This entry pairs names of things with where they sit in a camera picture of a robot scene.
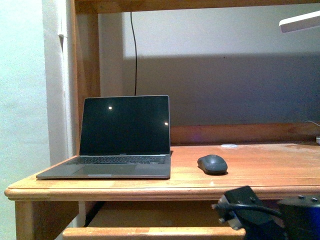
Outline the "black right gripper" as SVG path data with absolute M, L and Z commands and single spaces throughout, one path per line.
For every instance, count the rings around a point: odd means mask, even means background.
M 264 206 L 249 186 L 226 191 L 211 208 L 218 213 L 219 221 L 228 223 L 235 231 L 245 230 L 245 240 L 281 240 L 283 228 L 274 217 L 281 213 Z

